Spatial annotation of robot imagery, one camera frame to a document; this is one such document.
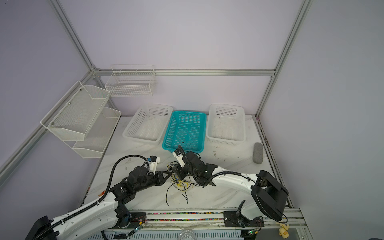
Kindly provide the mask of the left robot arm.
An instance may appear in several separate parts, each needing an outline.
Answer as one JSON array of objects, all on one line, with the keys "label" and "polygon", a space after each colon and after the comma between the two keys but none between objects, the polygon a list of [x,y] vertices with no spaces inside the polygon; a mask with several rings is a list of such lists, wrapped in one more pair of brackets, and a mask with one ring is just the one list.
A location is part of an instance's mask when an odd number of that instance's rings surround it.
[{"label": "left robot arm", "polygon": [[136,193],[153,186],[161,186],[167,180],[163,171],[157,171],[160,158],[150,156],[144,164],[134,168],[127,177],[112,185],[114,171],[104,194],[68,214],[49,219],[38,219],[27,235],[28,240],[83,240],[112,227],[125,228],[131,220],[126,204]]}]

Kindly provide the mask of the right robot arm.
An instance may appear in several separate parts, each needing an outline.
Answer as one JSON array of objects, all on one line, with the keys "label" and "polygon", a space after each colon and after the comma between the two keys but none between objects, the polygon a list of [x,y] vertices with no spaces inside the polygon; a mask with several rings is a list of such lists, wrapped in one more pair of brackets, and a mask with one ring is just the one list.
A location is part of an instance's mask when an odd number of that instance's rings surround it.
[{"label": "right robot arm", "polygon": [[289,191],[269,172],[261,170],[257,174],[244,174],[226,170],[215,164],[204,163],[193,152],[173,152],[180,165],[182,176],[190,176],[202,188],[207,186],[226,187],[249,194],[253,202],[239,205],[240,223],[266,216],[280,224],[288,222],[284,209]]}]

